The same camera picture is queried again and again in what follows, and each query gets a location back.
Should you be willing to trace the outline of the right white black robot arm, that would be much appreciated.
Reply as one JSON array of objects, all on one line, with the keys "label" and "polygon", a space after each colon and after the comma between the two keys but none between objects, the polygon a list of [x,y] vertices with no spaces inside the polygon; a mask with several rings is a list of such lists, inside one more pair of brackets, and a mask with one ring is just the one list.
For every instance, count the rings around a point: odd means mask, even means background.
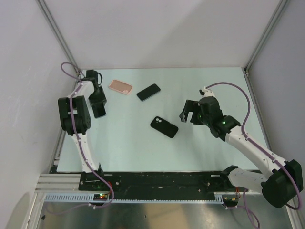
[{"label": "right white black robot arm", "polygon": [[232,116],[224,115],[218,100],[213,96],[200,101],[186,100],[179,118],[186,122],[205,125],[215,138],[236,148],[246,156],[261,172],[247,172],[237,166],[223,171],[220,179],[223,190],[232,191],[236,186],[261,193],[273,207],[281,208],[303,190],[302,167],[296,160],[287,161],[252,140],[242,130],[241,124]]}]

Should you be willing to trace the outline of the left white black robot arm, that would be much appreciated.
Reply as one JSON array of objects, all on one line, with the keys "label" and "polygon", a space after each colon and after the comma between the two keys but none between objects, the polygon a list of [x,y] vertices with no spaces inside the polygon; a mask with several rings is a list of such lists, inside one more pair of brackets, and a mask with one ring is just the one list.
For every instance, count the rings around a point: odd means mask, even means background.
[{"label": "left white black robot arm", "polygon": [[87,70],[76,89],[67,97],[58,99],[61,127],[76,145],[84,173],[101,171],[100,163],[94,159],[88,132],[92,125],[89,109],[96,119],[106,115],[107,99],[101,82],[99,72]]}]

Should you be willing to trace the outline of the black phone case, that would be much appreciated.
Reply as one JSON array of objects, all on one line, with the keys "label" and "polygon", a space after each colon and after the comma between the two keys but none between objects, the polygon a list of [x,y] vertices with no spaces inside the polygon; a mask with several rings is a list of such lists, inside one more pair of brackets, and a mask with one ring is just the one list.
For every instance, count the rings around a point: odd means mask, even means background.
[{"label": "black phone case", "polygon": [[174,138],[177,134],[179,128],[172,123],[168,122],[167,120],[156,116],[150,123],[150,127],[155,129],[156,131],[159,131],[163,135]]}]

